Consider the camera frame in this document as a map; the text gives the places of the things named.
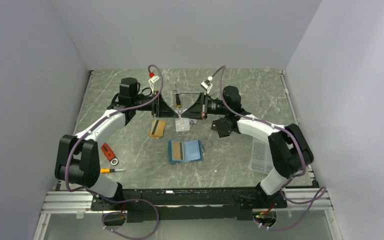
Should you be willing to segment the single silver VIP card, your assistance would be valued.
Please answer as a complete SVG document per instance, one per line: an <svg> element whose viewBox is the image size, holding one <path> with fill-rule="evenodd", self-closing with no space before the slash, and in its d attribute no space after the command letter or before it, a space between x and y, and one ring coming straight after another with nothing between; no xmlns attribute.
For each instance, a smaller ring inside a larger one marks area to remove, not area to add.
<svg viewBox="0 0 384 240"><path fill-rule="evenodd" d="M175 119L176 132L185 132L190 130L190 119L179 117Z"/></svg>

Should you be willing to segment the blue leather card holder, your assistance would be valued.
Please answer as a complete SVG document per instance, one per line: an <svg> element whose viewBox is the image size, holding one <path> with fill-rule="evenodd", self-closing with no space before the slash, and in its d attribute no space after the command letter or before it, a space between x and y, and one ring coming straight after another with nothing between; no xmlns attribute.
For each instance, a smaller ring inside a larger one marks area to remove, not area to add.
<svg viewBox="0 0 384 240"><path fill-rule="evenodd" d="M192 141L179 141L183 142L184 146L184 158L183 161L176 161L172 158L172 142L177 141L168 141L168 162L170 164L181 164L181 163L193 163L193 162L201 162L204 160L204 146L202 145L200 140L192 140Z"/></svg>

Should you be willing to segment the single gold credit card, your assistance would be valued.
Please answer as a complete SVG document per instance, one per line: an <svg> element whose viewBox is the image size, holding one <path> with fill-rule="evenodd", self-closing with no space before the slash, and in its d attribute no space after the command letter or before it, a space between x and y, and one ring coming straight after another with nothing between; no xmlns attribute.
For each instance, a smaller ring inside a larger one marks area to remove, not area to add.
<svg viewBox="0 0 384 240"><path fill-rule="evenodd" d="M185 160L185 150L184 143L179 141L173 141L172 146L172 159L174 161L184 161Z"/></svg>

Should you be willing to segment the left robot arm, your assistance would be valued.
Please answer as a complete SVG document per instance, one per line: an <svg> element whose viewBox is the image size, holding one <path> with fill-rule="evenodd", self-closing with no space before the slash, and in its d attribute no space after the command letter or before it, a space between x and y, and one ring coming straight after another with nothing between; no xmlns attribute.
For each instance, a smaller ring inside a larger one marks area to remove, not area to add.
<svg viewBox="0 0 384 240"><path fill-rule="evenodd" d="M99 151L104 143L136 115L136 111L150 111L163 118L174 117L175 112L163 100L161 90L145 95L140 92L140 83L133 77L123 78L119 92L114 95L103 115L89 127L75 135L61 137L54 169L56 179L64 181L68 191L70 184L77 184L93 195L104 199L111 210L124 203L123 186L101 173Z"/></svg>

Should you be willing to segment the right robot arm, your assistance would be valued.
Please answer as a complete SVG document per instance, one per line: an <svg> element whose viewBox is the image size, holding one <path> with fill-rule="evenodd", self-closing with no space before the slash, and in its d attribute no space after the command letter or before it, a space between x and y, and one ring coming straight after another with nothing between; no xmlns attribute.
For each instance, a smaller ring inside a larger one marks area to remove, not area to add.
<svg viewBox="0 0 384 240"><path fill-rule="evenodd" d="M268 145L273 168L257 184L256 203L267 208L275 201L275 195L298 173L303 173L314 161L314 155L300 129L294 123L276 125L259 119L242 107L241 95L235 86L223 88L221 98L201 93L195 103L181 113L183 118L205 120L208 115L220 115L214 120L212 130L220 138L232 132L248 135Z"/></svg>

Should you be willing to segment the silver credit card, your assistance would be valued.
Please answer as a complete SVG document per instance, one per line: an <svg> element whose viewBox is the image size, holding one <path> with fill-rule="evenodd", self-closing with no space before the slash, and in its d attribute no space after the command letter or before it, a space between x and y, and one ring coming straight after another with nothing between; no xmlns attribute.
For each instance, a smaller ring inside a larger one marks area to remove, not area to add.
<svg viewBox="0 0 384 240"><path fill-rule="evenodd" d="M189 124L190 125L196 125L198 123L198 120L197 119L189 119Z"/></svg>

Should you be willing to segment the black credit card stack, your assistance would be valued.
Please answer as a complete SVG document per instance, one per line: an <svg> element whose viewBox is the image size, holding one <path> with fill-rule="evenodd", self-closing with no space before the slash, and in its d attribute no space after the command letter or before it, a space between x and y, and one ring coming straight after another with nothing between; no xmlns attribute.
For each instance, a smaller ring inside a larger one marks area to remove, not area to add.
<svg viewBox="0 0 384 240"><path fill-rule="evenodd" d="M233 125L229 119L222 117L212 121L211 129L217 132L219 138L225 138L233 132Z"/></svg>

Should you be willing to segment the silver open-end wrench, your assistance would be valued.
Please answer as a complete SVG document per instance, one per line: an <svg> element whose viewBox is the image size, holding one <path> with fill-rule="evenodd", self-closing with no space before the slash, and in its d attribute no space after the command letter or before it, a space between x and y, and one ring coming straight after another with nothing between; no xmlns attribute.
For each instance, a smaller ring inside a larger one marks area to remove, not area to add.
<svg viewBox="0 0 384 240"><path fill-rule="evenodd" d="M200 90L183 90L183 89L175 89L172 91L174 95L181 94L200 94L202 93Z"/></svg>

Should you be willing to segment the red adjustable wrench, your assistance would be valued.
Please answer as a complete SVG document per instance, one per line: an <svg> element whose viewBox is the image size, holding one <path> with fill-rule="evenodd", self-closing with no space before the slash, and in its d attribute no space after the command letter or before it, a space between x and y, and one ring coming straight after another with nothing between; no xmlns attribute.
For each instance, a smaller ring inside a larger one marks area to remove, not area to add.
<svg viewBox="0 0 384 240"><path fill-rule="evenodd" d="M104 143L100 149L102 150L104 156L112 166L116 166L118 164L119 161L115 153L112 151L112 149L109 147L107 143Z"/></svg>

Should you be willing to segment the clear plastic screw box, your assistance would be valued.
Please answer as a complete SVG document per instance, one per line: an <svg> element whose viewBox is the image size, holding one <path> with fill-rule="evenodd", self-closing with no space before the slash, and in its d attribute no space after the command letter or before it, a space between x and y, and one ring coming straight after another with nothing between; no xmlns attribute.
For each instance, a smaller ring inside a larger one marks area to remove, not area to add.
<svg viewBox="0 0 384 240"><path fill-rule="evenodd" d="M250 170L268 175L273 169L273 160L268 143L257 138L252 139Z"/></svg>

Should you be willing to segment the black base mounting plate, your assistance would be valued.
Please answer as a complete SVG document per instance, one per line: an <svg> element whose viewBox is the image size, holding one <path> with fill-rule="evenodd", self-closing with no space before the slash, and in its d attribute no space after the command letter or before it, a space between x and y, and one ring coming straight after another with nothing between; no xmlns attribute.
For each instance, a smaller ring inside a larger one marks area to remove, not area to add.
<svg viewBox="0 0 384 240"><path fill-rule="evenodd" d="M263 197L255 187L124 189L126 204L93 197L94 212L126 211L128 223L160 220L236 219L251 221L257 212L284 210L280 194Z"/></svg>

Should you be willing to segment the aluminium frame rail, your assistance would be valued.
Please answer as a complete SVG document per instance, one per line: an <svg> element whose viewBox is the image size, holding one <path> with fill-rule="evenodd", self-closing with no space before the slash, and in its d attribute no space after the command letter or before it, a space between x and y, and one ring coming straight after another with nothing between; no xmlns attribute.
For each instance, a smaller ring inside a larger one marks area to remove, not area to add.
<svg viewBox="0 0 384 240"><path fill-rule="evenodd" d="M85 214L106 214L125 210L127 222L139 223L153 220L154 208L159 220L224 219L252 220L254 214L264 213L266 218L275 213L304 211L311 205L314 211L323 211L328 229L334 240L343 236L334 214L329 194L318 193L315 187L291 187L270 197L259 197L253 187L215 187L178 189L125 189L127 204L109 206L97 196L85 191L49 191L41 208L34 239L45 239L51 216L74 214L83 218Z"/></svg>

